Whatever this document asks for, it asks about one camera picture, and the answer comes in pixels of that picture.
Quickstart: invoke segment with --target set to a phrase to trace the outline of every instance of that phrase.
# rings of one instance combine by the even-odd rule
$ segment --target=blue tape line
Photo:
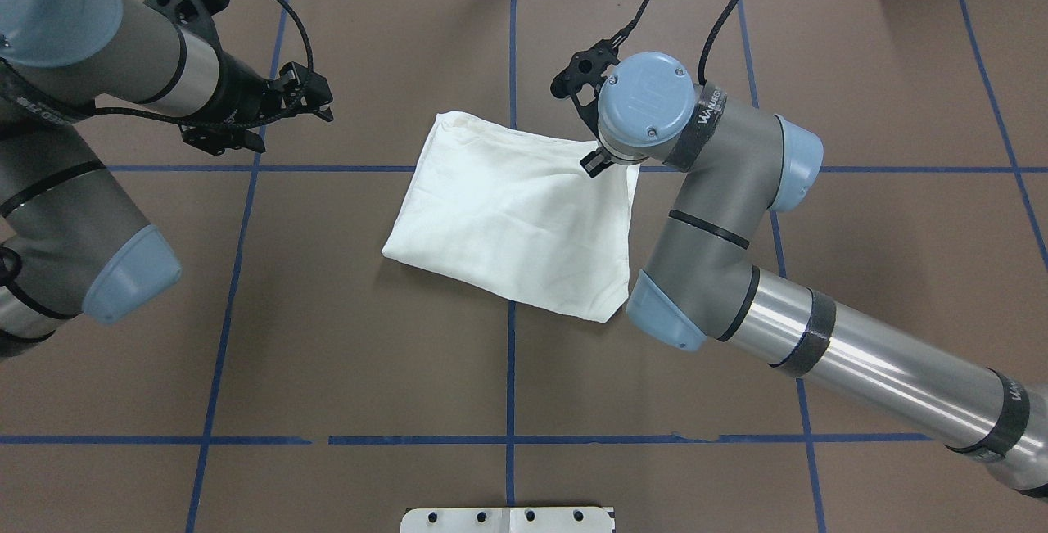
[[[757,97],[757,75],[754,73],[754,57],[749,52],[749,32],[746,29],[746,8],[744,0],[739,0],[736,6],[739,10],[739,26],[742,28],[742,49],[746,59],[746,76],[749,77],[749,102],[757,109],[761,108],[761,101]]]
[[[818,533],[826,533],[826,514],[823,511],[823,488],[818,483],[818,464],[815,462],[815,440],[811,435],[811,418],[808,415],[808,394],[804,380],[798,377],[796,399],[801,403],[801,426],[804,428],[804,448],[808,454],[808,479],[811,481],[811,496],[815,503],[815,523]]]
[[[109,171],[121,174],[246,174],[252,171],[250,164],[108,164]]]
[[[247,172],[252,164],[111,164],[109,171],[131,172]],[[413,174],[415,164],[259,164],[259,171],[266,174]],[[650,174],[676,174],[677,169],[664,164],[645,164],[640,171]],[[824,174],[1011,174],[1013,168],[894,168],[860,166],[859,164],[834,164],[820,169]],[[1019,168],[1022,174],[1048,174],[1048,168]]]
[[[210,445],[311,445],[301,437],[212,437]]]
[[[783,252],[783,236],[779,231],[779,215],[771,213],[771,239],[776,243],[776,262],[779,264],[779,276],[786,276],[786,253]]]
[[[509,0],[509,128],[517,130],[517,0]],[[517,303],[506,310],[506,506],[517,504]]]
[[[1011,168],[860,168],[826,166],[823,174],[1010,174]]]
[[[254,164],[114,164],[109,171],[132,172],[247,172]],[[411,174],[415,164],[259,164],[258,171],[274,174]]]
[[[504,435],[407,436],[407,437],[329,437],[329,445],[505,445]]]
[[[935,441],[932,437],[920,432],[840,432],[812,435],[815,443],[908,443]]]
[[[506,313],[506,506],[516,502],[517,436],[517,303],[509,301]]]
[[[517,130],[517,0],[509,0],[509,128]]]
[[[898,443],[933,441],[918,432],[857,432],[812,435],[815,443]],[[722,435],[714,440],[681,435],[522,435],[329,437],[329,445],[738,445],[804,443],[804,435]],[[0,445],[201,445],[203,437],[124,435],[0,435]],[[301,437],[210,437],[210,446],[301,446],[312,441]]]
[[[976,64],[979,66],[979,74],[982,77],[983,86],[986,88],[986,95],[989,97],[989,107],[994,111],[994,118],[997,119],[997,127],[1001,131],[1001,140],[1004,141],[1004,150],[1008,153],[1008,161],[1011,163],[1011,171],[1016,175],[1016,185],[1019,186],[1019,194],[1023,198],[1023,207],[1026,208],[1026,217],[1030,220],[1030,227],[1033,230],[1033,238],[1038,242],[1038,249],[1041,250],[1041,262],[1048,271],[1048,248],[1045,247],[1044,235],[1041,234],[1041,224],[1033,213],[1033,204],[1030,202],[1029,194],[1026,193],[1026,182],[1023,181],[1022,171],[1019,169],[1019,160],[1016,159],[1016,150],[1011,146],[1011,138],[1008,137],[1008,128],[1004,126],[1004,118],[1001,109],[997,104],[997,94],[986,73],[986,66],[983,63],[982,52],[979,50],[979,42],[976,40],[976,31],[971,26],[971,17],[968,14],[968,3],[966,0],[958,0],[961,5],[961,15],[964,17],[964,27],[968,30],[968,41],[971,43],[971,51],[976,57]]]
[[[749,94],[754,108],[760,108],[757,96],[757,77],[754,73],[754,63],[749,49],[749,35],[746,30],[746,15],[742,10],[742,1],[739,1],[739,23],[742,27],[742,45],[746,55],[746,73],[749,77]],[[771,236],[776,243],[776,262],[779,264],[779,275],[786,276],[786,256],[783,251],[782,234],[779,230],[779,216],[771,215]],[[815,523],[818,525],[818,533],[826,533],[826,515],[823,511],[823,489],[818,483],[818,465],[815,462],[815,444],[811,435],[811,421],[808,417],[808,396],[805,393],[804,381],[796,380],[796,399],[801,406],[801,424],[804,427],[804,447],[808,458],[808,480],[811,483],[811,498],[814,504]]]
[[[280,22],[277,25],[277,41],[274,43],[272,60],[269,64],[269,77],[276,77],[280,60],[280,48],[284,41],[284,28],[287,24],[287,14],[280,12]],[[262,140],[265,140],[266,126],[259,130]],[[189,514],[185,517],[185,533],[193,533],[196,528],[197,510],[200,507],[200,493],[203,489],[203,476],[208,469],[208,452],[211,446],[211,434],[215,425],[215,409],[218,405],[218,392],[222,384],[222,370],[225,368],[225,351],[230,342],[230,329],[233,325],[233,302],[237,297],[237,287],[240,284],[240,269],[243,265],[244,241],[247,238],[247,223],[252,219],[252,207],[255,202],[255,188],[258,185],[259,163],[262,155],[255,155],[252,161],[252,178],[247,182],[247,197],[244,201],[244,215],[240,220],[240,235],[237,239],[237,252],[233,260],[233,274],[230,279],[230,293],[225,301],[225,316],[222,319],[222,332],[218,339],[218,354],[215,357],[215,373],[211,380],[211,395],[208,399],[208,414],[204,418],[203,442],[200,444],[200,454],[197,457],[197,471],[193,479],[193,494],[190,497]]]
[[[199,445],[202,437],[0,435],[0,445]]]

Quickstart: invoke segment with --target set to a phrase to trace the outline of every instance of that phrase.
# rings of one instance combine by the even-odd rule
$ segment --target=light blue joint cap
[[[677,59],[642,51],[615,67],[601,88],[597,111],[601,130],[614,140],[634,149],[662,145],[687,126],[695,86]]]
[[[676,349],[697,351],[706,339],[694,321],[684,316],[684,312],[643,271],[637,275],[626,313],[641,331]]]
[[[0,0],[0,59],[58,68],[89,59],[113,39],[123,0]]]
[[[112,325],[174,286],[181,275],[182,265],[151,223],[125,242],[95,276],[84,297],[84,313]]]
[[[783,127],[783,172],[771,212],[788,213],[804,201],[823,166],[823,140],[776,114]]]

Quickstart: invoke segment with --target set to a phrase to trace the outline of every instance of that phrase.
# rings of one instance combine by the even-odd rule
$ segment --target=black tape band
[[[706,85],[699,94],[699,99],[695,104],[691,118],[677,138],[670,156],[667,156],[662,163],[668,168],[677,169],[680,172],[692,171],[699,153],[714,137],[717,131],[717,124],[720,123],[721,115],[724,114],[724,104],[727,103],[727,93],[717,85]]]
[[[26,294],[22,287],[19,287],[19,284],[12,282],[4,287],[7,287],[7,291],[10,291],[10,294],[15,295],[18,302],[23,303],[26,308],[34,310],[41,316],[52,317],[56,320],[71,320],[77,316],[75,314],[69,316],[67,313],[54,312],[42,303],[38,303],[35,298],[29,297],[29,294]]]
[[[946,446],[946,449],[955,453],[985,464],[1004,460],[1011,447],[1014,447],[1022,439],[1023,434],[1026,432],[1026,425],[1030,422],[1030,397],[1026,394],[1023,384],[998,372],[998,370],[990,370],[990,372],[997,374],[998,379],[1001,380],[1001,386],[1004,388],[1001,416],[997,418],[994,428],[989,429],[980,443],[970,447]]]
[[[135,104],[139,105],[153,104],[154,101],[163,99],[163,97],[167,96],[169,92],[171,92],[171,89],[175,88],[175,85],[178,85],[178,82],[182,79],[182,73],[185,71],[185,55],[187,55],[185,34],[182,31],[181,27],[175,27],[175,31],[178,31],[178,45],[179,45],[178,66],[175,68],[175,73],[172,75],[171,81],[168,81],[168,85],[165,85],[163,88],[159,90],[159,92],[149,97],[149,99],[136,101]]]
[[[31,349],[38,343],[46,341],[46,339],[51,338],[54,331],[48,332],[44,336],[37,336],[34,339],[26,339],[23,336],[15,336],[10,332],[0,329],[0,358],[4,357],[17,357],[17,355],[22,355],[26,350]]]
[[[1016,492],[1031,498],[1048,498],[1048,484],[1038,488],[1030,488],[1029,490],[1016,490]]]
[[[725,342],[726,339],[730,339],[738,331],[739,327],[742,325],[742,320],[746,319],[746,315],[749,313],[749,306],[754,305],[754,298],[757,297],[757,286],[761,283],[761,269],[754,268],[751,274],[749,274],[749,287],[746,288],[746,298],[742,301],[742,306],[739,308],[739,312],[735,315],[735,319],[732,320],[730,327],[724,334],[718,336],[717,339],[721,342]]]
[[[805,327],[801,340],[786,358],[774,365],[770,364],[789,377],[804,376],[823,358],[830,347],[830,336],[833,335],[833,327],[837,321],[837,303],[820,291],[811,291],[811,315],[808,316],[808,326]]]
[[[727,230],[727,228],[719,227],[715,223],[708,223],[706,220],[697,219],[697,217],[689,215],[689,213],[682,213],[680,209],[670,209],[670,217],[689,224],[689,226],[697,227],[699,230],[706,230],[708,234],[716,236],[716,238],[730,242],[735,246],[740,246],[741,249],[749,248],[749,241],[746,241],[742,236],[738,236],[735,231]]]
[[[3,59],[0,59],[0,97],[18,105],[31,118],[48,126],[73,126],[90,118],[94,111],[93,102],[85,107],[71,107],[35,88]]]
[[[12,195],[0,204],[0,216],[7,217],[15,209],[21,207],[21,205],[26,204],[27,201],[32,200],[34,197],[45,193],[48,190],[54,190],[56,186],[62,185],[63,182],[67,182],[71,178],[78,178],[80,175],[89,174],[91,171],[100,171],[100,169],[106,168],[102,164],[101,160],[89,160],[86,163],[79,163],[73,168],[64,169],[64,171],[57,172],[54,175],[46,176],[40,179],[38,182],[34,182],[32,185],[26,186],[25,190],[19,191],[18,194]]]

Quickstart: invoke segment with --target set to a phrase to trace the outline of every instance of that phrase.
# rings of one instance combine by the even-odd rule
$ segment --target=white cloth
[[[607,321],[629,293],[639,168],[589,178],[596,141],[437,115],[383,254],[518,303]]]

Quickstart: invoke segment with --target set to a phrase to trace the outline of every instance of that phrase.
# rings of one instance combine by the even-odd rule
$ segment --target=metal bracket
[[[596,126],[596,97],[601,94],[601,86],[607,79],[604,71],[614,64],[618,64],[618,48],[614,47],[611,40],[601,40],[587,50],[576,51],[568,66],[561,70],[549,85],[549,92],[558,99],[571,97],[580,118],[586,123],[593,137],[601,135]],[[593,90],[593,101],[583,105],[578,92],[587,85]]]
[[[400,533],[614,533],[615,510],[606,507],[413,509]]]

